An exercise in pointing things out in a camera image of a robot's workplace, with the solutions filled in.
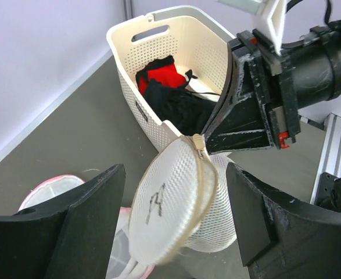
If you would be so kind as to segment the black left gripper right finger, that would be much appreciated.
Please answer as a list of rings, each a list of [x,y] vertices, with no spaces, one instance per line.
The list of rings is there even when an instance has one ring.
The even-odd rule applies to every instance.
[[[319,205],[229,163],[229,200],[250,278],[341,278],[341,178]]]

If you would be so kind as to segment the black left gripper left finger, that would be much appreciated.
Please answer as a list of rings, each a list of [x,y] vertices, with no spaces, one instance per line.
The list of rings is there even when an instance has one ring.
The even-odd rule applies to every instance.
[[[0,216],[0,278],[105,278],[125,168],[11,216]]]

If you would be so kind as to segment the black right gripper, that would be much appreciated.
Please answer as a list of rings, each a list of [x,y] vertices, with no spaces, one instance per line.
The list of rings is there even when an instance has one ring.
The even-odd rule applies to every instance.
[[[203,131],[209,153],[286,149],[300,132],[298,102],[288,55],[275,52],[261,32],[243,31],[227,43],[225,83]],[[233,61],[240,42],[252,61]]]

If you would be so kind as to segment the white mesh laundry bag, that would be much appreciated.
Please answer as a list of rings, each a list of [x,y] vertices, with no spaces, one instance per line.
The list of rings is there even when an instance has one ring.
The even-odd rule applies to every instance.
[[[180,136],[146,169],[128,222],[130,254],[168,263],[180,249],[212,253],[236,241],[226,170],[231,159],[209,155],[204,137]]]

